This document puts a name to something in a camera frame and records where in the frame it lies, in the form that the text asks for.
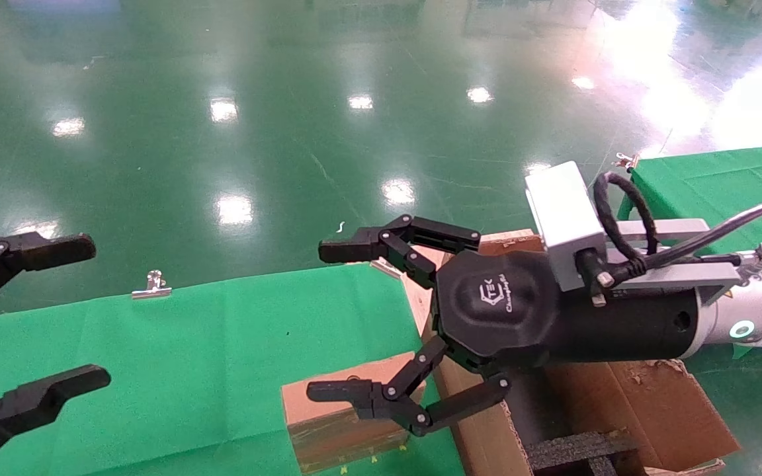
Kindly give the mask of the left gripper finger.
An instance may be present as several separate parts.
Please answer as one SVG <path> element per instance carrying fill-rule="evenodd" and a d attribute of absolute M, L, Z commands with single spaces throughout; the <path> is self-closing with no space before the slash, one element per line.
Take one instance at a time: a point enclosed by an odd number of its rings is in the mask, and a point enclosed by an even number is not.
<path fill-rule="evenodd" d="M 84 262 L 96 255 L 95 242 L 88 234 L 48 239 L 31 231 L 0 236 L 0 289 L 22 272 Z"/>
<path fill-rule="evenodd" d="M 55 422 L 67 401 L 110 383 L 106 368 L 90 364 L 4 393 L 0 397 L 0 449 L 16 436 Z"/>

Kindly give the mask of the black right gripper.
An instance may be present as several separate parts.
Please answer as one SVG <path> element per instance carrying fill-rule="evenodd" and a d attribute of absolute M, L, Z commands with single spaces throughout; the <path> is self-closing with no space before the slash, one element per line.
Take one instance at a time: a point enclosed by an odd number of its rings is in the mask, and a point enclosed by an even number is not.
<path fill-rule="evenodd" d="M 695 290 L 620 290 L 596 307 L 587 290 L 560 289 L 544 253 L 482 255 L 475 253 L 480 240 L 474 229 L 402 215 L 387 225 L 360 227 L 344 241 L 320 241 L 322 262 L 382 258 L 421 288 L 433 289 L 433 324 L 441 337 L 427 341 L 389 383 L 311 381 L 306 396 L 315 403 L 348 403 L 362 420 L 391 420 L 422 437 L 490 409 L 511 388 L 511 380 L 498 373 L 422 407 L 411 396 L 448 352 L 477 373 L 501 366 L 668 360 L 686 355 L 695 340 Z M 437 270 L 414 246 L 455 256 Z"/>

